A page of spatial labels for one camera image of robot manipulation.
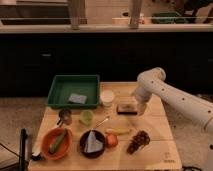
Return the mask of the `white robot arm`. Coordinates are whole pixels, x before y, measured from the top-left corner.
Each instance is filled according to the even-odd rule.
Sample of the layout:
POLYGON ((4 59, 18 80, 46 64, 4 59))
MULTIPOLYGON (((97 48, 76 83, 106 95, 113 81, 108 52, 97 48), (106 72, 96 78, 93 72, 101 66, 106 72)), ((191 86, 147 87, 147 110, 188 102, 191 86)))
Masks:
POLYGON ((134 90, 135 99, 139 103, 147 103, 155 94, 208 132, 211 141, 203 171, 213 171, 213 103, 170 86, 165 79, 166 73, 159 67, 140 73, 134 90))

